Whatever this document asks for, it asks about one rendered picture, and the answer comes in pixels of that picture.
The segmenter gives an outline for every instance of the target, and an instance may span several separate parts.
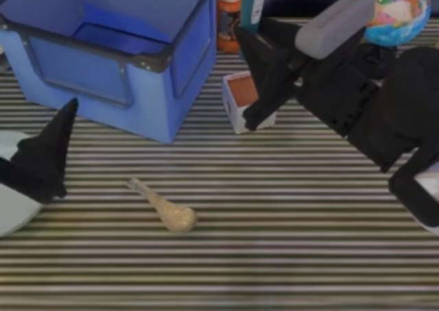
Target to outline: striped table surface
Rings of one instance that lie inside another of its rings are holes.
[[[432,21],[410,46],[437,38]],[[245,69],[218,56],[172,146],[78,118],[69,197],[0,241],[0,310],[439,310],[439,239],[389,194],[392,172],[295,101],[233,134],[221,79]],[[0,129],[36,134],[53,114],[0,77]],[[198,227],[168,232],[132,177]]]

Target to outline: orange bottle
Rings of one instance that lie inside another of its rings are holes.
[[[239,43],[233,29],[241,23],[242,0],[218,0],[217,48],[226,53],[239,53]]]

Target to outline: globe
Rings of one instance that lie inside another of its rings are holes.
[[[366,40],[382,47],[408,43],[424,29],[430,15],[431,0],[376,0]]]

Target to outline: blue box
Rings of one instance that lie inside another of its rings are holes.
[[[3,0],[25,97],[171,143],[216,56],[216,0]]]

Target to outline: teal bottle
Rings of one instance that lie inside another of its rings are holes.
[[[257,33],[265,0],[242,0],[241,26],[252,33]]]

